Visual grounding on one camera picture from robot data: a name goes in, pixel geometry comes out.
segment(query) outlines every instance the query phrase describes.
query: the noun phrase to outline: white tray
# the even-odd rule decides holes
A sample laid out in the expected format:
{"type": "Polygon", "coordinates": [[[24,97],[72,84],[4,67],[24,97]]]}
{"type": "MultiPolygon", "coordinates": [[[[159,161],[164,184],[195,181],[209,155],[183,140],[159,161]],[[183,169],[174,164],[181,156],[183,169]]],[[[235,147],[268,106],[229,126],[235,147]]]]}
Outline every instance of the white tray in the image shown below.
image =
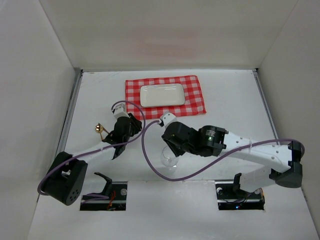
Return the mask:
{"type": "Polygon", "coordinates": [[[142,86],[140,104],[142,107],[183,105],[185,104],[184,87],[180,83],[142,86]]]}

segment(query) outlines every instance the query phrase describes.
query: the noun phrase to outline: checkered placemat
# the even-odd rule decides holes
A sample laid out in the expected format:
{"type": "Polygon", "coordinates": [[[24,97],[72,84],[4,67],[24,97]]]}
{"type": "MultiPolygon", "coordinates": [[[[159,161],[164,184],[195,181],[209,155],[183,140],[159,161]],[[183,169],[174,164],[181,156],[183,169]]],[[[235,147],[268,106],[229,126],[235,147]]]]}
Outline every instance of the checkered placemat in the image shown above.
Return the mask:
{"type": "MultiPolygon", "coordinates": [[[[198,77],[195,75],[145,78],[125,81],[125,100],[139,105],[146,119],[158,119],[165,112],[171,112],[177,117],[205,114],[205,101],[202,96],[198,77]],[[185,103],[180,106],[142,107],[140,105],[140,88],[145,85],[181,84],[184,90],[185,103]]],[[[131,104],[126,104],[128,112],[142,120],[140,111],[131,104]]]]}

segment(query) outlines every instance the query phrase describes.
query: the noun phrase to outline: rectangular plate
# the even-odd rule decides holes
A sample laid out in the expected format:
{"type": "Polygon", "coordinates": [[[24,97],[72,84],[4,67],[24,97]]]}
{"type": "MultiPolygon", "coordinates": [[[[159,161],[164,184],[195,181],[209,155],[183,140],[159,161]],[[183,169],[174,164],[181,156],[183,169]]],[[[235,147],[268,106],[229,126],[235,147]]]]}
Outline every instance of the rectangular plate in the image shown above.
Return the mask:
{"type": "Polygon", "coordinates": [[[183,105],[185,104],[184,87],[180,83],[142,86],[140,104],[145,108],[183,105]]]}

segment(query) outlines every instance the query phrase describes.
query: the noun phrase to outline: wall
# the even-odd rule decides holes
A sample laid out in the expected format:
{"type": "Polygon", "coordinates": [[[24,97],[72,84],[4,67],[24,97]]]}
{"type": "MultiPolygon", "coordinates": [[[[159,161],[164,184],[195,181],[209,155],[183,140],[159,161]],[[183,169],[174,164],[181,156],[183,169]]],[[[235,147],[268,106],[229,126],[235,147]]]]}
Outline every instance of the wall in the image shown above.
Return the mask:
{"type": "Polygon", "coordinates": [[[303,190],[320,232],[320,1],[299,0],[259,75],[280,137],[305,144],[303,190]]]}
{"type": "Polygon", "coordinates": [[[0,0],[0,233],[26,239],[74,82],[38,0],[0,0]]]}
{"type": "Polygon", "coordinates": [[[74,67],[257,68],[297,0],[40,0],[74,67]]]}

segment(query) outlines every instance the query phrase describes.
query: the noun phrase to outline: white table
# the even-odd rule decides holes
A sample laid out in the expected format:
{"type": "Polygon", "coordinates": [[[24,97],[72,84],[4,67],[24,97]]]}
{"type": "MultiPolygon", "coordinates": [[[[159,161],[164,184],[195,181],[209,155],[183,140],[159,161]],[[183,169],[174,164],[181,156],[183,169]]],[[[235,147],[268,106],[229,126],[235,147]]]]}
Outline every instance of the white table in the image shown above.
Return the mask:
{"type": "MultiPolygon", "coordinates": [[[[214,125],[255,140],[274,138],[251,70],[86,72],[66,152],[74,153],[99,143],[100,136],[94,131],[98,122],[107,130],[113,129],[115,119],[110,108],[125,98],[125,80],[189,74],[199,78],[207,113],[180,117],[179,121],[195,129],[214,125]]],[[[146,133],[146,148],[152,163],[166,172],[160,162],[165,146],[161,139],[163,131],[157,125],[151,127],[146,133]]],[[[168,174],[172,178],[182,177],[213,159],[185,154],[180,157],[177,170],[168,174]]],[[[126,211],[80,212],[80,198],[73,205],[64,206],[51,197],[41,196],[29,239],[318,239],[301,189],[264,188],[264,211],[218,210],[212,180],[233,179],[236,173],[258,167],[258,164],[226,158],[191,180],[166,182],[148,167],[139,139],[128,144],[117,159],[97,169],[113,181],[128,181],[126,211]]]]}

